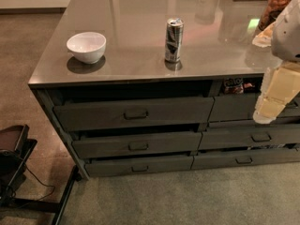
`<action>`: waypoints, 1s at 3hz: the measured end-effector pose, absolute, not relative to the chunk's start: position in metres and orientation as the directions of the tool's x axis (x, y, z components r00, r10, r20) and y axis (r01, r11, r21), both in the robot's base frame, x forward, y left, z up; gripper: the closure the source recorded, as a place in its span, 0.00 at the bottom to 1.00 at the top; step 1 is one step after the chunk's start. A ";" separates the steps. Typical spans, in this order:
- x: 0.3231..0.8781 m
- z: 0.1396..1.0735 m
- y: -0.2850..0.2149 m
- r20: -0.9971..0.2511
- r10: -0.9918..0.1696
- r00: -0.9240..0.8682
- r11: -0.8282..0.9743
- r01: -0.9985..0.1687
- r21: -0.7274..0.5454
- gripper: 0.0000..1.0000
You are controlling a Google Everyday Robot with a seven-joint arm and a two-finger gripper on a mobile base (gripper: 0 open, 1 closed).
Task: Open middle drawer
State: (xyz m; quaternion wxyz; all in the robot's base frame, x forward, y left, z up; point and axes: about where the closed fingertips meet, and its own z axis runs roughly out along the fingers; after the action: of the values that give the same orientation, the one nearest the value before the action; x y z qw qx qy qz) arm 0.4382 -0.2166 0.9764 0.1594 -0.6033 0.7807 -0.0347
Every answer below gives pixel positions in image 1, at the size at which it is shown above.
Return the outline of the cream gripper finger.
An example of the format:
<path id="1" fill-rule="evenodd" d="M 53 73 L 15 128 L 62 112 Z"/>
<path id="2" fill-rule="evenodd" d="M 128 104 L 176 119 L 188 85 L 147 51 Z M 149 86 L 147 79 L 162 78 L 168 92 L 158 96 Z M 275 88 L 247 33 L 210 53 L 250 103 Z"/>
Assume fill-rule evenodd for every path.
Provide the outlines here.
<path id="1" fill-rule="evenodd" d="M 252 44 L 261 48 L 270 47 L 274 25 L 275 24 L 272 22 L 263 31 L 261 31 L 261 33 L 252 40 Z"/>
<path id="2" fill-rule="evenodd" d="M 280 66 L 268 68 L 262 79 L 253 120 L 270 124 L 300 92 L 300 63 L 283 61 Z"/>

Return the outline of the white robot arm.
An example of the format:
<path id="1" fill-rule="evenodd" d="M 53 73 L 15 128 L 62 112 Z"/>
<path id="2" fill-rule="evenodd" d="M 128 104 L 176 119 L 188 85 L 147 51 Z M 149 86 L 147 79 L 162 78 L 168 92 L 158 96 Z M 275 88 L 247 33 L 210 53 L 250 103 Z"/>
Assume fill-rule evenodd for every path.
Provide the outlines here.
<path id="1" fill-rule="evenodd" d="M 273 24 L 271 52 L 282 63 L 262 79 L 253 120 L 270 124 L 300 92 L 300 0 L 292 0 Z"/>

